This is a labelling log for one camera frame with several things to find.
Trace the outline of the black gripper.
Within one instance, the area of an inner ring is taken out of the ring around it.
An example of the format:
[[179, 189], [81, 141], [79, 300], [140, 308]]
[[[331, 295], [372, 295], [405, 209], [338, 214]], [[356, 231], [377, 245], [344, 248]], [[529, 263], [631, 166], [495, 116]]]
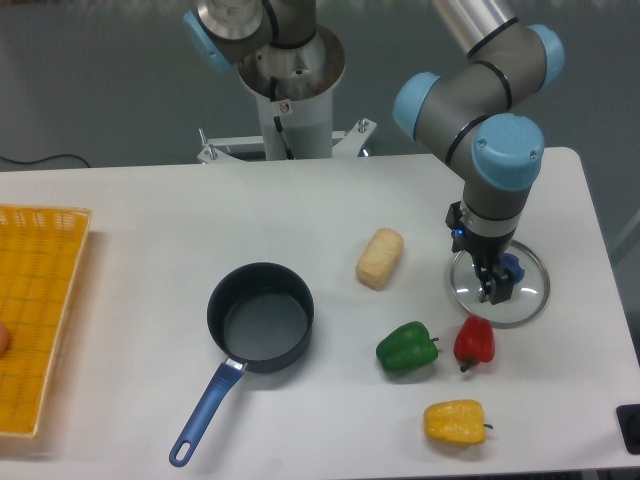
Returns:
[[452, 203], [445, 218], [451, 231], [452, 251], [465, 251], [474, 261], [480, 282], [478, 299], [497, 305], [511, 299], [515, 285], [510, 269], [491, 268], [501, 262], [515, 232], [515, 218], [490, 220], [474, 213], [463, 201]]

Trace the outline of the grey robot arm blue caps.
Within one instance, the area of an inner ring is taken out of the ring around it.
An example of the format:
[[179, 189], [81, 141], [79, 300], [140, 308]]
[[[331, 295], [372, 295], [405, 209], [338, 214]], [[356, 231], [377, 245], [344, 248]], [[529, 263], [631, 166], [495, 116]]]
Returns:
[[[502, 1], [439, 1], [440, 17], [465, 51], [451, 78], [411, 77], [392, 109], [399, 128], [464, 183], [449, 208], [454, 251], [469, 254], [482, 297], [510, 299], [516, 270], [505, 260], [545, 149], [518, 102], [561, 72], [561, 40], [524, 26]], [[333, 91], [345, 70], [339, 39], [312, 1], [198, 1], [183, 17], [195, 48], [216, 70], [236, 68], [253, 94], [268, 159], [327, 158], [333, 152]]]

